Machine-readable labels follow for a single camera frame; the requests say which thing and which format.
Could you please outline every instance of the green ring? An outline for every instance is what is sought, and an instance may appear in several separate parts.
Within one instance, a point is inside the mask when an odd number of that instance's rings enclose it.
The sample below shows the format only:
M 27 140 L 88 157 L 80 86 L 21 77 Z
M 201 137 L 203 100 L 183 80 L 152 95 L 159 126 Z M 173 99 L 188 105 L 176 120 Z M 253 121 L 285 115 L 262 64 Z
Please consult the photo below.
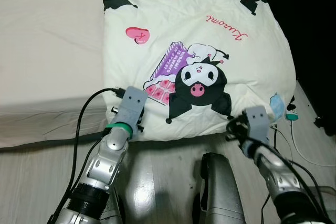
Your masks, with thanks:
M 125 124 L 125 123 L 112 123 L 112 124 L 108 124 L 106 126 L 106 128 L 113 128 L 113 127 L 123 128 L 124 130 L 126 130 L 126 131 L 128 131 L 130 133 L 130 139 L 132 138 L 133 130 L 132 130 L 132 128 L 128 124 Z

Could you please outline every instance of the wooden floor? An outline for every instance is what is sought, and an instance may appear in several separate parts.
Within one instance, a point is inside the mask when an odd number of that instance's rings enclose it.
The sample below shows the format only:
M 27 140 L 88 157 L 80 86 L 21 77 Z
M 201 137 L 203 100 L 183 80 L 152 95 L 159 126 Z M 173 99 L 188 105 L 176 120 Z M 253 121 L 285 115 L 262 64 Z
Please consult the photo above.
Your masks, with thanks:
M 321 164 L 336 164 L 336 140 L 314 126 L 315 113 L 304 92 L 297 86 L 296 105 L 300 119 L 295 136 L 301 151 Z M 290 124 L 278 123 L 289 141 L 277 136 L 277 147 L 294 161 L 308 168 L 320 185 L 336 188 L 336 168 L 319 167 L 304 161 L 295 151 Z M 269 136 L 273 139 L 273 130 Z M 90 144 L 79 147 L 78 167 Z M 191 211 L 200 188 L 200 160 L 206 152 L 224 154 L 232 165 L 246 222 L 260 223 L 260 209 L 268 191 L 252 160 L 248 160 L 236 142 L 226 143 L 223 134 L 170 142 L 134 142 L 124 159 L 117 182 L 127 213 L 127 223 L 192 223 Z M 0 153 L 0 224 L 43 224 L 55 210 L 69 179 L 72 147 L 29 149 Z M 302 174 L 308 185 L 309 177 Z M 269 202 L 265 223 L 279 223 Z

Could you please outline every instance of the kuromi pillow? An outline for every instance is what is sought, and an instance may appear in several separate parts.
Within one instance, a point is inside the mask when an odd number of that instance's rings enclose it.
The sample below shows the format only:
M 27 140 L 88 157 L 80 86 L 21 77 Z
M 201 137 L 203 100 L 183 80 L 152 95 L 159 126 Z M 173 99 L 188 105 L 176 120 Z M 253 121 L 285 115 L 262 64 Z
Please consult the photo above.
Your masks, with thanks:
M 223 132 L 231 118 L 256 105 L 275 120 L 275 102 L 290 101 L 296 83 L 292 57 L 266 0 L 104 4 L 105 86 L 147 92 L 140 140 Z M 120 99 L 104 99 L 112 120 L 111 108 Z

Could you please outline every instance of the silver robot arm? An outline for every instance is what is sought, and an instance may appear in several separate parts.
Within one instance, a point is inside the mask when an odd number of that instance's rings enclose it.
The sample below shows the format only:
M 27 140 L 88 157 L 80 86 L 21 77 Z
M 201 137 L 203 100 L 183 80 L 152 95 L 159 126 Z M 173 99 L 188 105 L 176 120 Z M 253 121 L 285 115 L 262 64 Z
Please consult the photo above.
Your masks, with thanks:
M 128 141 L 138 131 L 147 93 L 128 87 L 116 116 L 100 142 L 98 153 L 91 159 L 78 186 L 69 197 L 68 206 L 60 212 L 55 224 L 101 224 L 100 217 L 110 198 L 113 215 L 104 223 L 122 224 L 114 183 L 119 166 L 128 149 Z
M 267 189 L 277 209 L 282 224 L 328 223 L 318 211 L 298 178 L 273 152 L 246 137 L 268 145 L 269 121 L 263 106 L 248 108 L 240 119 L 228 124 L 228 132 L 238 133 L 240 148 L 244 155 L 252 158 L 266 181 Z

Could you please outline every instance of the white bedsheet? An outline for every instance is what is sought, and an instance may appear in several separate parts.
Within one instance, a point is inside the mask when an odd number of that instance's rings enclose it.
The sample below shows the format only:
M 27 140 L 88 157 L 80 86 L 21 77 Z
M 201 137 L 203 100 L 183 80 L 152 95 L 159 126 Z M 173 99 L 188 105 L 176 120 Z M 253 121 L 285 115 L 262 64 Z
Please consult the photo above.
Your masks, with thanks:
M 103 88 L 102 0 L 0 0 L 0 148 L 75 135 Z M 101 131 L 97 98 L 81 134 Z
M 120 6 L 106 0 L 105 86 L 149 93 L 143 139 L 223 132 L 231 116 L 255 105 L 271 121 L 279 116 L 296 77 L 288 42 L 265 1 L 126 0 Z M 111 119 L 120 99 L 104 98 Z

